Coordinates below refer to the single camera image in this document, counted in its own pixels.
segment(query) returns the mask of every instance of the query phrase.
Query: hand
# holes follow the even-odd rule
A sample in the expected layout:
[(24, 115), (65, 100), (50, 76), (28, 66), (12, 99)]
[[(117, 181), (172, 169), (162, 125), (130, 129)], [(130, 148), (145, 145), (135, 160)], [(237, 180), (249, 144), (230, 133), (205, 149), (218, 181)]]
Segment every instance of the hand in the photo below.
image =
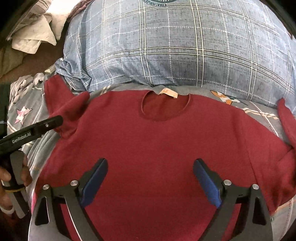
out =
[[(21, 179), (23, 180), (24, 185), (26, 187), (32, 183), (32, 177), (27, 165), (28, 165), (28, 159), (25, 156), (23, 160)], [(11, 179), (10, 173), (2, 167), (0, 167), (0, 179), (3, 181), (9, 181)], [(2, 188), (1, 185), (0, 185), (0, 206), (6, 210), (12, 209), (12, 204), (8, 197), (8, 194), (5, 192), (5, 190)]]

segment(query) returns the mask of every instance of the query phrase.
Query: beige tag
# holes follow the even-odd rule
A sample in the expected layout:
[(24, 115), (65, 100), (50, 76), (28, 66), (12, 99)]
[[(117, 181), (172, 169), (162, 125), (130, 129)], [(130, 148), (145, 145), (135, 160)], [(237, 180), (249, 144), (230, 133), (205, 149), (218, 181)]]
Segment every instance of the beige tag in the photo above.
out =
[(158, 95), (161, 95), (161, 94), (166, 94), (168, 96), (172, 96), (175, 99), (178, 98), (178, 93), (173, 90), (170, 90), (169, 88), (164, 88)]

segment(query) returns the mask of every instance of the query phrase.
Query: silver bolt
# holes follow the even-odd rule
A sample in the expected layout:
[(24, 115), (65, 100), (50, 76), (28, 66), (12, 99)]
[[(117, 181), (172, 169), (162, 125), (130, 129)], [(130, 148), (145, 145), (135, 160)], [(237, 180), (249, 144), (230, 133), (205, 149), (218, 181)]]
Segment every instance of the silver bolt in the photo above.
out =
[(70, 185), (71, 186), (77, 186), (77, 184), (78, 184), (78, 181), (77, 180), (73, 180), (71, 183), (70, 183)]
[(231, 181), (226, 179), (226, 180), (224, 180), (224, 184), (226, 186), (230, 186), (231, 185)]
[(259, 189), (259, 186), (258, 186), (257, 184), (253, 184), (252, 187), (253, 187), (254, 189), (256, 189), (256, 190)]
[(45, 184), (45, 185), (43, 186), (43, 190), (47, 190), (47, 189), (49, 189), (49, 185), (48, 185), (48, 184)]

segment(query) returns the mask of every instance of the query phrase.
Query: yellow band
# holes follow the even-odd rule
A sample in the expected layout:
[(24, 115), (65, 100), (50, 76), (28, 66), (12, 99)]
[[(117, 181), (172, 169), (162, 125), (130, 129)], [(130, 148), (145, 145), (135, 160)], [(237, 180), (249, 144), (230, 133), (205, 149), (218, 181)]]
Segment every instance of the yellow band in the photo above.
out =
[(7, 193), (12, 193), (12, 192), (19, 192), (21, 190), (23, 190), (25, 187), (17, 189), (17, 190), (5, 190)]

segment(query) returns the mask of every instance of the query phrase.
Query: star print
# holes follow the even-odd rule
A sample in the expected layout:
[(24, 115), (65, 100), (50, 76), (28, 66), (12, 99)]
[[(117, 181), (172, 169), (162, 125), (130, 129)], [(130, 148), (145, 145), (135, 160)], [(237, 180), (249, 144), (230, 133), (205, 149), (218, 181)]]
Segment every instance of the star print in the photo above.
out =
[(15, 120), (15, 124), (20, 122), (22, 126), (24, 126), (25, 115), (28, 114), (31, 110), (32, 109), (27, 109), (25, 106), (21, 110), (17, 109), (17, 118)]

